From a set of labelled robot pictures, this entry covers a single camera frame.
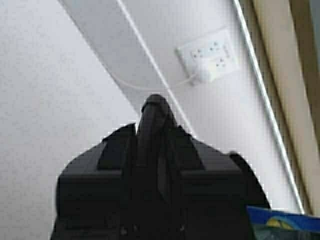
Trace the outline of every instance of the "white wall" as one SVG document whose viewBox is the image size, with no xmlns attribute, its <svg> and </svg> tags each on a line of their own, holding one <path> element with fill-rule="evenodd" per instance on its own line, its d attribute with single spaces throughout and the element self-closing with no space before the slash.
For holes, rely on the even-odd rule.
<svg viewBox="0 0 320 240">
<path fill-rule="evenodd" d="M 58 1 L 0 6 L 0 239 L 44 240 L 65 164 L 138 116 Z"/>
<path fill-rule="evenodd" d="M 318 13 L 316 6 L 320 2 L 310 1 L 310 3 L 315 4 L 314 7 L 311 5 L 312 11 L 315 11 L 312 13 Z M 290 1 L 255 0 L 254 7 L 257 9 L 257 19 L 262 29 L 264 43 L 268 46 L 269 64 L 287 118 L 310 205 L 313 208 L 313 214 L 320 216 L 319 150 L 304 83 Z M 314 22 L 316 36 L 320 34 L 317 28 L 319 24 L 320 21 Z"/>
<path fill-rule="evenodd" d="M 62 1 L 100 59 L 113 71 L 125 69 L 123 79 L 133 84 L 151 87 L 155 80 L 160 83 L 116 0 Z M 299 209 L 282 166 L 232 1 L 123 2 L 170 85 L 186 79 L 175 54 L 176 47 L 222 27 L 229 29 L 241 70 L 211 84 L 174 89 L 174 95 L 200 140 L 225 153 L 238 151 L 253 166 L 272 207 L 297 212 Z M 113 28 L 108 31 L 106 26 L 111 23 L 114 23 Z M 135 91 L 121 88 L 139 109 Z"/>
</svg>

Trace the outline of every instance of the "outlet cover plate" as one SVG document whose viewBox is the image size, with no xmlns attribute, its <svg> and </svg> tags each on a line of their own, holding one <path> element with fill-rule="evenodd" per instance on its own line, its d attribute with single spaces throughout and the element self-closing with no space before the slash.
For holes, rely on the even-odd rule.
<svg viewBox="0 0 320 240">
<path fill-rule="evenodd" d="M 206 82 L 239 70 L 226 28 L 177 47 L 176 52 L 188 77 L 196 72 L 197 64 L 201 62 L 206 62 L 206 69 L 210 72 L 210 77 L 206 79 Z"/>
</svg>

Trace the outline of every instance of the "white plug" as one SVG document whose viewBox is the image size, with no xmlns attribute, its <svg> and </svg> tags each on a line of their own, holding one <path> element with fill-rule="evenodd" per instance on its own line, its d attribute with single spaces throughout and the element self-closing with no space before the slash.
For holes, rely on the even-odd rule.
<svg viewBox="0 0 320 240">
<path fill-rule="evenodd" d="M 207 59 L 201 59 L 196 62 L 194 73 L 195 82 L 209 83 L 213 80 L 213 74 L 212 71 L 210 71 L 210 63 Z"/>
</svg>

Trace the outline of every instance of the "electrical outlet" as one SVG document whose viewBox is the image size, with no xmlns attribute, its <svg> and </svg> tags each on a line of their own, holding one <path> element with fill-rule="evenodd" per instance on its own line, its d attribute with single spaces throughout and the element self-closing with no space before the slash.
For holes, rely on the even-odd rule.
<svg viewBox="0 0 320 240">
<path fill-rule="evenodd" d="M 225 28 L 178 47 L 177 53 L 189 77 L 196 73 L 199 65 L 209 72 L 202 82 L 211 82 L 239 69 Z"/>
</svg>

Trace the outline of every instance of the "wall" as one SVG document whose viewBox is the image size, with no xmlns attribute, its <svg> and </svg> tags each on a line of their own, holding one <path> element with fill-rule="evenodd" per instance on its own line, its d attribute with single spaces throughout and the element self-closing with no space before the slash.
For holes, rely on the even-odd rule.
<svg viewBox="0 0 320 240">
<path fill-rule="evenodd" d="M 0 6 L 0 239 L 45 240 L 61 170 L 138 116 L 57 1 Z"/>
<path fill-rule="evenodd" d="M 232 1 L 123 2 L 169 85 L 186 79 L 175 54 L 176 47 L 222 27 L 229 29 L 241 70 L 211 84 L 185 85 L 172 91 L 198 139 L 224 153 L 238 151 L 254 168 L 272 207 L 297 212 L 298 206 L 282 166 Z M 131 37 L 132 29 L 124 21 L 115 0 L 90 3 L 63 0 L 63 3 L 100 60 L 115 72 L 126 69 L 122 75 L 125 81 L 146 86 L 152 86 L 154 80 L 157 84 L 161 82 L 154 66 L 145 61 L 146 53 L 133 52 L 137 47 L 141 49 L 141 45 L 137 38 Z M 117 38 L 117 34 L 110 32 L 113 29 L 106 31 L 106 25 L 111 23 L 117 31 L 127 32 L 130 37 L 121 35 Z M 130 76 L 144 77 L 132 79 Z M 134 91 L 120 86 L 138 109 Z"/>
</svg>

